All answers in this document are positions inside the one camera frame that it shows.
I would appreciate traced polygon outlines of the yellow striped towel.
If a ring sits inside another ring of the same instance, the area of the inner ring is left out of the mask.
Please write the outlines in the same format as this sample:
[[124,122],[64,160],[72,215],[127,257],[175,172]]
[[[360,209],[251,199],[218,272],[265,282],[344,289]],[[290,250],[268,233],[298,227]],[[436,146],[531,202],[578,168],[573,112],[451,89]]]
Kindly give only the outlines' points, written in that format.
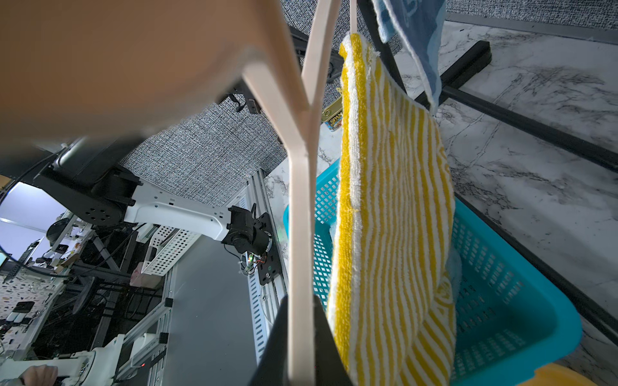
[[355,385],[447,385],[456,341],[447,273],[455,197],[444,145],[435,119],[364,37],[346,36],[340,53],[329,326]]

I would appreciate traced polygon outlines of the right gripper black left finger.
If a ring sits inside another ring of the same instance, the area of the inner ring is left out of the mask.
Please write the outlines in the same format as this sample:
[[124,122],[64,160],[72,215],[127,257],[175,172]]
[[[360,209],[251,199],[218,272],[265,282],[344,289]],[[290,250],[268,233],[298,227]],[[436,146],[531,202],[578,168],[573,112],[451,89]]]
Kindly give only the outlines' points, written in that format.
[[250,386],[284,386],[289,384],[287,374],[287,339],[288,296],[286,295],[280,304],[270,330],[262,359],[249,382]]

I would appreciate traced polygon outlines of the beige hanger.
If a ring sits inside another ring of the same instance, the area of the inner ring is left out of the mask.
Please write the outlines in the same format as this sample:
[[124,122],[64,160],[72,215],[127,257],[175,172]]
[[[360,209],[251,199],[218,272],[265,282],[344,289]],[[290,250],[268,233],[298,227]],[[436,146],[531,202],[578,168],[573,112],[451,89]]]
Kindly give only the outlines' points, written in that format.
[[318,2],[298,61],[278,1],[1,4],[3,159],[39,142],[167,128],[246,82],[289,157],[289,385],[316,385],[316,164],[340,7]]

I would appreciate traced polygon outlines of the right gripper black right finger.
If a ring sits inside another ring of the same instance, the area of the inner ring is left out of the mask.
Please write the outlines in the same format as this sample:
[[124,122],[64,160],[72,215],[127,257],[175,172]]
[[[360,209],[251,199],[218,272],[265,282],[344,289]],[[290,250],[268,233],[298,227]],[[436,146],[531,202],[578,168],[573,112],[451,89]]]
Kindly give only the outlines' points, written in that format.
[[313,296],[315,340],[315,384],[352,386],[332,336],[320,299]]

